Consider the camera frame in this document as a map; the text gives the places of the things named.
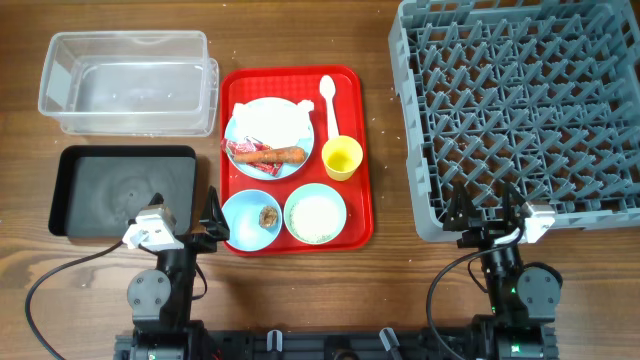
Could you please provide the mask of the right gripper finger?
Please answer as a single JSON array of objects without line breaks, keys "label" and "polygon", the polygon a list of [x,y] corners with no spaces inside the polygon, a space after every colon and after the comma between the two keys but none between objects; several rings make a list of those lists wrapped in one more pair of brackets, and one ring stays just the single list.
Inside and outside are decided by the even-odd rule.
[{"label": "right gripper finger", "polygon": [[444,231],[467,231],[483,226],[480,211],[462,182],[455,182],[453,195],[443,221]]},{"label": "right gripper finger", "polygon": [[511,184],[504,182],[502,187],[503,221],[510,225],[519,225],[521,216],[519,209],[524,205],[525,199]]}]

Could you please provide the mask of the small light blue bowl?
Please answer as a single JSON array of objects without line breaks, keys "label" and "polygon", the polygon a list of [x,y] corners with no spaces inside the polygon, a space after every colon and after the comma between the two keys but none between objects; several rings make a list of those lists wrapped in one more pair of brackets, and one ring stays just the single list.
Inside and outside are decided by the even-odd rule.
[{"label": "small light blue bowl", "polygon": [[[279,213],[277,224],[268,229],[259,225],[259,214],[265,206],[276,207]],[[234,194],[224,203],[222,211],[230,229],[227,244],[243,252],[266,249],[275,241],[283,224],[278,202],[261,190],[250,189]]]}]

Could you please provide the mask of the brown food scrap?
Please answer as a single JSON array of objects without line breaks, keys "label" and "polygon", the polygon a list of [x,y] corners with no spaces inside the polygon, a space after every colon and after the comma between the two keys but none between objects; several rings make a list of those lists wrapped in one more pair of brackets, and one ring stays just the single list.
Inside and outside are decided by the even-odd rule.
[{"label": "brown food scrap", "polygon": [[278,209],[273,206],[265,206],[259,214],[259,225],[264,229],[268,229],[275,226],[278,219]]}]

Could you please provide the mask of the red snack wrapper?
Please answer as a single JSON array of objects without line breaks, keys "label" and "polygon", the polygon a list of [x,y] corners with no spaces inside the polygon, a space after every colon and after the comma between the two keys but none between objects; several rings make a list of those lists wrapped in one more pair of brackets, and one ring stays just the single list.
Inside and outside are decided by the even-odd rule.
[{"label": "red snack wrapper", "polygon": [[[259,142],[251,137],[246,137],[240,142],[228,140],[224,138],[221,141],[221,147],[228,155],[228,157],[235,164],[233,157],[238,154],[248,154],[258,151],[272,150],[272,147]],[[282,163],[239,163],[240,170],[245,168],[246,170],[255,170],[262,176],[276,177],[282,167]]]}]

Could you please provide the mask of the white rice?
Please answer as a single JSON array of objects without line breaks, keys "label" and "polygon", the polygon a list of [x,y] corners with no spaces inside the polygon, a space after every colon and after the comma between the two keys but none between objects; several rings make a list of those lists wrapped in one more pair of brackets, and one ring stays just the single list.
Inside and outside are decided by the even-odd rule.
[{"label": "white rice", "polygon": [[338,228],[338,211],[337,205],[327,197],[305,197],[292,207],[290,224],[303,242],[320,244],[328,241]]}]

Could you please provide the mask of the green bowl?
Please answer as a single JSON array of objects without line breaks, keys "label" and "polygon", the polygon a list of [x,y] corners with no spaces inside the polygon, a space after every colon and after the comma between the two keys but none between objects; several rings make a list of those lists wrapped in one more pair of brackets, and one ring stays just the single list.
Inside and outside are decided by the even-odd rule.
[{"label": "green bowl", "polygon": [[[340,224],[338,225],[338,228],[336,229],[336,231],[333,233],[332,237],[328,241],[320,244],[309,244],[309,243],[303,242],[294,233],[292,225],[290,224],[290,213],[291,213],[292,207],[302,198],[309,197],[309,196],[327,197],[331,199],[339,208],[338,214],[340,216]],[[323,245],[333,241],[344,229],[346,220],[347,220],[347,209],[346,209],[345,201],[336,190],[334,190],[332,187],[325,184],[309,183],[309,184],[303,185],[297,188],[295,191],[293,191],[285,202],[284,221],[285,221],[285,226],[287,230],[294,236],[295,239],[307,245]]]}]

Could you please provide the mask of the orange carrot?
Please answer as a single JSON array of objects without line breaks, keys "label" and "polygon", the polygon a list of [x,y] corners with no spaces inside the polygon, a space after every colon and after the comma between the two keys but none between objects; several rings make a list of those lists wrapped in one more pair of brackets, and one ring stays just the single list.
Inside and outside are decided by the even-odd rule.
[{"label": "orange carrot", "polygon": [[238,163],[290,163],[302,164],[306,160],[303,148],[293,146],[279,149],[239,153],[233,156]]}]

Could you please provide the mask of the white napkin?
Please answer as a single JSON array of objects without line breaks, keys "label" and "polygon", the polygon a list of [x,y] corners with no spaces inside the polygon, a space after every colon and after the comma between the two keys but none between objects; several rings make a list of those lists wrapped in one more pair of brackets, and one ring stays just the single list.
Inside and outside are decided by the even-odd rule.
[{"label": "white napkin", "polygon": [[236,103],[229,123],[229,138],[253,138],[272,148],[296,146],[311,137],[310,113],[314,103],[266,97]]}]

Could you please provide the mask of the yellow plastic cup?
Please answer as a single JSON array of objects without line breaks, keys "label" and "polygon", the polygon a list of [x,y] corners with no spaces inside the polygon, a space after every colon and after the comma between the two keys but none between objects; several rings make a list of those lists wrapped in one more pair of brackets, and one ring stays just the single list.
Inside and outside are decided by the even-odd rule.
[{"label": "yellow plastic cup", "polygon": [[339,135],[323,145],[321,158],[325,171],[331,179],[346,181],[362,163],[364,151],[356,139]]}]

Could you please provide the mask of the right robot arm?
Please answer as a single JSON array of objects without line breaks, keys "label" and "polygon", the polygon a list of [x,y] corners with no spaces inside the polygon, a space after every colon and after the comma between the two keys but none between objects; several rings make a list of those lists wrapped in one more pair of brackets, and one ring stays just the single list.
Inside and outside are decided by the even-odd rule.
[{"label": "right robot arm", "polygon": [[465,186],[454,185],[443,229],[459,232],[457,246],[475,251],[445,270],[479,261],[484,280],[474,283],[489,297],[491,313],[474,316],[460,332],[447,330],[438,337],[439,347],[452,359],[554,359],[558,350],[549,325],[556,318],[563,279],[547,264],[524,263],[519,247],[550,230],[556,211],[504,183],[501,214],[497,220],[484,219]]}]

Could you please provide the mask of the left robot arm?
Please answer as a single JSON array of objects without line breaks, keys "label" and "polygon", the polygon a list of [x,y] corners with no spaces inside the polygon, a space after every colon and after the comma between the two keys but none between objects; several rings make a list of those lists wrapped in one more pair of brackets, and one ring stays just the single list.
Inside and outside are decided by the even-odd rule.
[{"label": "left robot arm", "polygon": [[199,223],[203,232],[177,235],[177,221],[159,193],[129,222],[122,241],[155,255],[156,267],[140,272],[128,285],[134,330],[129,338],[116,340],[116,360],[222,357],[204,323],[191,318],[197,299],[194,281],[202,272],[197,256],[216,252],[217,244],[230,236],[214,187],[208,189]]}]

